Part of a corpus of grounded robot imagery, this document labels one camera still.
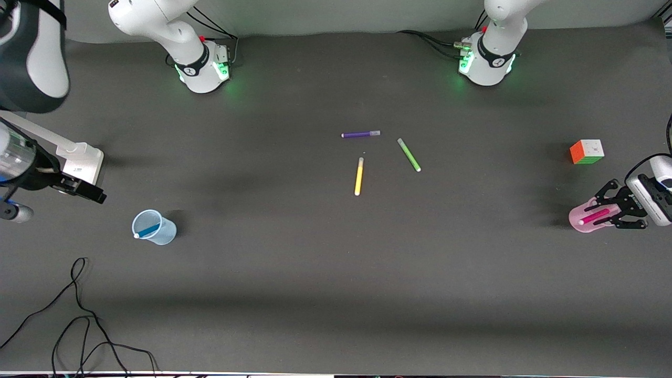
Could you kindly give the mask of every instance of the yellow marker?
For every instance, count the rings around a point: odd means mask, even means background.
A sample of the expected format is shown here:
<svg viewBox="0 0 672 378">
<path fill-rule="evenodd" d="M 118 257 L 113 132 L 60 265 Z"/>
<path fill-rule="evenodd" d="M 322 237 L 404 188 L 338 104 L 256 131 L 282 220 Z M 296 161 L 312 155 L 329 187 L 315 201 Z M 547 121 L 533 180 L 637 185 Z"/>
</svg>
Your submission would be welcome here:
<svg viewBox="0 0 672 378">
<path fill-rule="evenodd" d="M 359 196 L 362 191 L 362 174 L 364 174 L 364 158 L 360 158 L 357 164 L 357 181 L 355 181 L 355 195 Z"/>
</svg>

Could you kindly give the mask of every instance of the rubik's cube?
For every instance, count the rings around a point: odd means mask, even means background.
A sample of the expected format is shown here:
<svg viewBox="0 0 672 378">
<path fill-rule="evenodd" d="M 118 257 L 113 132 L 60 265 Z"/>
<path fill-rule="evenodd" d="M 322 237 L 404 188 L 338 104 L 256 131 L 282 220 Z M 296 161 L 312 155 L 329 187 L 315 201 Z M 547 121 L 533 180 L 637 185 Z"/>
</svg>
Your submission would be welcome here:
<svg viewBox="0 0 672 378">
<path fill-rule="evenodd" d="M 604 157 L 599 139 L 581 139 L 569 149 L 569 152 L 574 164 L 592 164 Z"/>
</svg>

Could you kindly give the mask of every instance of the green marker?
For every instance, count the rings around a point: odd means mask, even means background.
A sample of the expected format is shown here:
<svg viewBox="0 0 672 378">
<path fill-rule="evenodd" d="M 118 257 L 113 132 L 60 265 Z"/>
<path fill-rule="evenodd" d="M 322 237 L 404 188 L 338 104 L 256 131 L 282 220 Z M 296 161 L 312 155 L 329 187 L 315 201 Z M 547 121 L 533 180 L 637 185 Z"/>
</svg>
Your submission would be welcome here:
<svg viewBox="0 0 672 378">
<path fill-rule="evenodd" d="M 399 145 L 401 146 L 401 149 L 404 150 L 404 153 L 406 154 L 406 157 L 408 157 L 411 164 L 413 164 L 413 167 L 415 168 L 415 171 L 420 172 L 420 169 L 421 169 L 420 165 L 418 164 L 417 161 L 415 161 L 415 158 L 413 157 L 413 154 L 409 151 L 409 148 L 406 147 L 406 143 L 404 143 L 404 141 L 401 138 L 397 139 L 396 142 L 399 143 Z"/>
</svg>

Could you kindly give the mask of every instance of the green led light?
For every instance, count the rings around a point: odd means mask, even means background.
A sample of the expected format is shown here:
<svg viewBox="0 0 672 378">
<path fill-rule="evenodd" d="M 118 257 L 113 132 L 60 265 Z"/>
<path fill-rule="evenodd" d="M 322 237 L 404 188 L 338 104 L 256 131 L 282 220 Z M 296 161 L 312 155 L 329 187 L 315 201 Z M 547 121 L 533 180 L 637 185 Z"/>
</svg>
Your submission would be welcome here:
<svg viewBox="0 0 672 378">
<path fill-rule="evenodd" d="M 470 51 L 464 58 L 463 62 L 460 63 L 460 72 L 468 73 L 471 68 L 471 64 L 474 62 L 474 53 Z"/>
<path fill-rule="evenodd" d="M 511 62 L 509 63 L 509 68 L 506 69 L 506 73 L 511 72 L 511 69 L 513 68 L 513 61 L 515 60 L 515 54 L 511 57 Z"/>
<path fill-rule="evenodd" d="M 222 81 L 228 79 L 228 65 L 226 63 L 212 62 L 212 66 Z"/>
<path fill-rule="evenodd" d="M 175 65 L 175 70 L 177 71 L 177 74 L 179 75 L 179 80 L 184 83 L 184 77 L 182 77 L 182 72 L 180 72 L 179 68 L 177 68 L 177 65 Z"/>
</svg>

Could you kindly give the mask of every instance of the orange cube face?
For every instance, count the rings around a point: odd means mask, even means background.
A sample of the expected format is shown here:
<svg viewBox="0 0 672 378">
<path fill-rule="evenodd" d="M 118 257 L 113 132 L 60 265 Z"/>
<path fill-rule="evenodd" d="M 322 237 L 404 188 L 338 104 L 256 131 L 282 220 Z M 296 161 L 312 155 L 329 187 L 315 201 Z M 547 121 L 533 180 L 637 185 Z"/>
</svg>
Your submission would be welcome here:
<svg viewBox="0 0 672 378">
<path fill-rule="evenodd" d="M 578 163 L 583 159 L 585 156 L 585 152 L 583 152 L 583 144 L 581 144 L 581 141 L 576 142 L 570 149 L 569 153 L 572 155 L 572 162 L 574 164 Z"/>
</svg>

